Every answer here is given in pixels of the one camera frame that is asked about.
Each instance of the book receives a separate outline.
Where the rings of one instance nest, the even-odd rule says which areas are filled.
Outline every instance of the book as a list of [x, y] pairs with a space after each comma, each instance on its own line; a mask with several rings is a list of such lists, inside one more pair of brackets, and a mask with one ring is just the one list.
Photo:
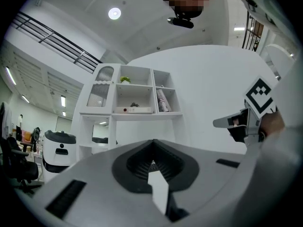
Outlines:
[[171, 112], [171, 107], [162, 91], [162, 89], [157, 90], [157, 97], [160, 100], [160, 105], [163, 108], [164, 112]]

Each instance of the black slot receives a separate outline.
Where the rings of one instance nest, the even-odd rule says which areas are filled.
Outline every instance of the black slot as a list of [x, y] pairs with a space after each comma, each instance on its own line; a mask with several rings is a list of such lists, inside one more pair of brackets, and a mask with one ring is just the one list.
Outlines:
[[57, 148], [57, 149], [56, 149], [56, 154], [57, 154], [57, 155], [68, 155], [68, 150]]
[[46, 210], [58, 218], [63, 218], [78, 195], [86, 185], [85, 182], [73, 180], [51, 203]]
[[236, 162], [236, 161], [230, 161], [230, 160], [225, 160], [225, 159], [218, 159], [216, 161], [216, 163], [225, 165], [225, 166], [230, 166], [233, 168], [238, 168], [238, 166], [240, 165], [240, 162]]

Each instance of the ceiling light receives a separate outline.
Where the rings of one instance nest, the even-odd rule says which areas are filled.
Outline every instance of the ceiling light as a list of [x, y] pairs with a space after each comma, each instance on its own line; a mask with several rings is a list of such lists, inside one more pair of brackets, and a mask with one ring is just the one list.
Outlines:
[[61, 96], [61, 105], [65, 107], [65, 96]]
[[6, 68], [6, 71], [8, 72], [11, 81], [16, 85], [16, 82], [15, 82], [15, 80], [13, 79], [13, 76], [11, 75], [10, 70], [9, 70], [8, 67]]
[[244, 31], [244, 30], [245, 30], [245, 27], [234, 28], [234, 31]]
[[22, 95], [22, 97], [23, 97], [23, 99], [24, 99], [27, 103], [29, 103], [29, 101], [27, 100], [26, 97], [24, 97], [24, 95]]
[[108, 12], [108, 16], [110, 19], [118, 19], [121, 16], [121, 10], [118, 8], [112, 8], [109, 12]]

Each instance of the ceiling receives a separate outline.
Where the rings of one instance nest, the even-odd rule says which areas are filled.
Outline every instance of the ceiling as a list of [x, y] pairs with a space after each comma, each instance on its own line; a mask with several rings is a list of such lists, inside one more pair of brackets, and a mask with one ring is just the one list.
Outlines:
[[[2, 44], [0, 63], [0, 75], [3, 80], [9, 87], [12, 86], [5, 70], [5, 66], [8, 66], [17, 84], [14, 89], [20, 95], [24, 95], [30, 104], [59, 116], [65, 111], [66, 118], [72, 119], [82, 89], [79, 85], [64, 80], [64, 75], [58, 72], [54, 75], [46, 68], [34, 65], [8, 43]], [[66, 97], [65, 108], [61, 105], [61, 95]]]
[[[108, 35], [118, 38], [119, 44], [124, 45], [132, 51], [134, 58], [138, 58], [153, 52], [170, 48], [213, 44], [213, 36], [216, 34], [211, 30], [214, 23], [222, 24], [221, 30], [228, 33], [228, 21], [218, 21], [215, 16], [224, 13], [220, 9], [222, 0], [213, 0], [210, 7], [205, 8], [202, 15], [192, 19], [195, 24], [193, 29], [172, 26], [167, 22], [168, 17], [174, 16], [174, 12], [162, 0], [42, 0], [56, 6], [62, 11], [72, 15], [89, 29], [101, 35], [98, 26], [106, 31], [106, 41], [110, 44]], [[108, 11], [118, 7], [122, 15], [117, 20], [108, 17]]]

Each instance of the black railing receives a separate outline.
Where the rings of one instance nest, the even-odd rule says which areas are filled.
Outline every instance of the black railing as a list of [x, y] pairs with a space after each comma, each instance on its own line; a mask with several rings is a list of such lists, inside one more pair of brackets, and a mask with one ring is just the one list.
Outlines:
[[242, 49], [246, 49], [248, 45], [250, 50], [252, 46], [252, 51], [256, 51], [261, 39], [261, 35], [259, 35], [259, 32], [262, 33], [263, 31], [263, 25], [261, 25], [259, 22], [257, 22], [247, 11], [247, 19], [246, 19], [246, 27], [245, 27], [245, 36], [243, 40]]
[[38, 43], [43, 43], [90, 73], [93, 73], [97, 65], [102, 63], [69, 39], [23, 12], [17, 13], [12, 26], [18, 30], [22, 29], [30, 37], [38, 39]]

